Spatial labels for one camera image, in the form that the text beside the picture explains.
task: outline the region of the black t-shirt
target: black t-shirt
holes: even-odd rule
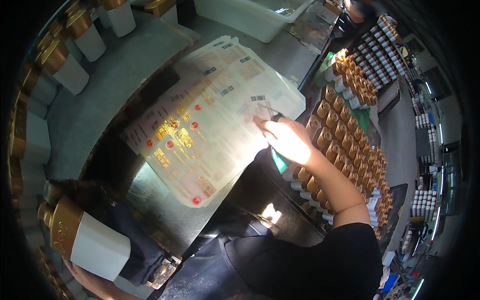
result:
[[[272,236],[230,241],[225,250],[249,289],[273,299],[368,299],[383,274],[373,229],[353,223],[309,248]]]

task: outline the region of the shelf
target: shelf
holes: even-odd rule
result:
[[[59,86],[46,117],[52,147],[47,178],[79,178],[113,117],[138,96],[154,73],[200,38],[188,28],[145,12],[134,10],[133,16],[137,27],[127,36],[118,38],[111,29],[100,32],[107,50],[95,62],[85,58],[80,62],[90,75],[80,94],[74,96]]]

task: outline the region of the barcode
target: barcode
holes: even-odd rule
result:
[[[273,99],[279,100],[281,96],[283,96],[283,93],[282,93],[282,92],[278,92],[275,96],[273,96]]]
[[[229,44],[226,44],[225,46],[222,46],[222,48],[223,48],[223,49],[227,49],[228,47],[231,47],[231,46],[233,46],[233,44],[232,44],[232,43],[229,43]]]
[[[244,63],[244,62],[249,61],[249,60],[251,60],[251,58],[250,58],[250,56],[247,56],[247,57],[241,59],[240,62]]]
[[[226,94],[230,93],[231,91],[233,91],[235,88],[233,86],[229,86],[227,87],[226,89],[224,89],[223,91],[220,92],[220,95],[225,96]]]
[[[202,74],[203,74],[204,76],[207,76],[208,74],[211,74],[211,73],[213,73],[213,72],[215,72],[215,71],[216,71],[216,68],[215,68],[215,67],[212,67],[212,68],[208,69],[207,71],[203,72]]]
[[[260,100],[265,100],[265,95],[263,96],[252,96],[250,97],[252,101],[260,101]]]

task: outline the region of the gold bottle cap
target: gold bottle cap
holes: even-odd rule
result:
[[[31,93],[36,86],[38,77],[40,76],[38,71],[34,69],[33,64],[26,62],[24,65],[24,81],[22,87],[28,92]]]
[[[45,51],[45,49],[47,49],[47,47],[51,44],[52,41],[53,41],[53,36],[50,31],[47,31],[47,33],[45,33],[45,35],[37,43],[36,45],[37,51],[41,51],[41,52]]]
[[[68,18],[67,30],[72,36],[72,39],[76,40],[84,34],[92,24],[90,12],[85,9],[80,9]]]
[[[50,246],[63,257],[72,256],[73,242],[84,211],[67,196],[62,196],[55,209],[44,201],[38,208],[38,219],[50,228]]]
[[[112,9],[119,7],[125,2],[127,2],[127,0],[103,0],[103,6],[105,7],[105,10],[108,12],[108,11],[111,11]]]
[[[65,14],[67,15],[67,18],[70,18],[73,16],[77,11],[79,11],[82,7],[80,6],[80,2],[74,1],[72,2],[69,7],[67,7],[67,10],[65,11]]]
[[[24,180],[22,177],[22,168],[20,167],[20,159],[10,157],[10,189],[12,194],[21,195],[24,192]]]
[[[42,54],[42,65],[52,75],[54,75],[63,66],[69,51],[67,46],[57,37]]]
[[[10,155],[22,159],[25,155],[27,110],[24,103],[17,103],[10,135]]]

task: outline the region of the bottle label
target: bottle label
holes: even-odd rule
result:
[[[340,76],[337,80],[335,80],[335,90],[337,93],[340,93],[345,89],[345,86],[343,85],[343,76]]]

